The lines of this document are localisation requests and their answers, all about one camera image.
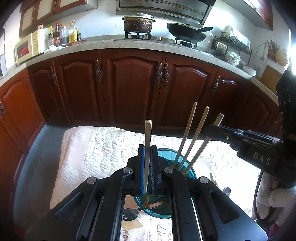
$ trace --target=wooden cutting board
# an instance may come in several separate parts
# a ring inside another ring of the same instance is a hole
[[[274,68],[267,65],[262,77],[260,78],[260,82],[277,95],[276,85],[281,77],[282,74],[280,72],[277,72]]]

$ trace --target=range hood vent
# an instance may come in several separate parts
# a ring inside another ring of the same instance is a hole
[[[116,0],[116,13],[149,13],[202,27],[215,2],[216,0]]]

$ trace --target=countertop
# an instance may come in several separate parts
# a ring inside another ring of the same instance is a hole
[[[2,86],[5,82],[7,82],[10,78],[16,75],[18,72],[22,71],[26,67],[33,65],[35,63],[41,62],[46,59],[50,59],[53,57],[57,57],[64,54],[93,50],[93,49],[108,49],[108,48],[133,48],[133,49],[148,49],[148,50],[157,50],[168,53],[180,54],[192,58],[196,58],[214,65],[217,65],[221,68],[229,70],[247,80],[250,80],[256,86],[258,86],[264,93],[266,93],[277,105],[278,99],[277,96],[270,91],[266,86],[264,86],[260,81],[251,77],[244,71],[214,57],[209,53],[205,53],[199,50],[191,49],[185,46],[180,46],[173,43],[167,43],[163,41],[156,40],[139,40],[139,39],[109,39],[109,40],[97,40],[97,41],[86,41],[80,44],[76,44],[73,46],[65,47],[60,50],[51,51],[48,53],[44,53],[38,55],[28,61],[20,64],[19,66],[13,66],[8,70],[6,76],[4,76],[0,80],[0,86]]]

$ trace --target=gray floor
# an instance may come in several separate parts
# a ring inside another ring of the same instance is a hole
[[[67,129],[69,127],[45,125],[26,158],[14,201],[14,224],[24,230],[49,211],[61,143]]]

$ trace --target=dish rack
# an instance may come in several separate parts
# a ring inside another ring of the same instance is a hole
[[[229,46],[238,49],[239,55],[241,52],[249,54],[250,57],[247,64],[249,65],[252,55],[252,49],[249,48],[247,45],[243,44],[242,42],[238,41],[237,38],[231,38],[224,35],[221,35],[219,37],[215,36],[215,39],[213,39],[212,42],[212,49],[215,50],[214,55],[225,57]]]

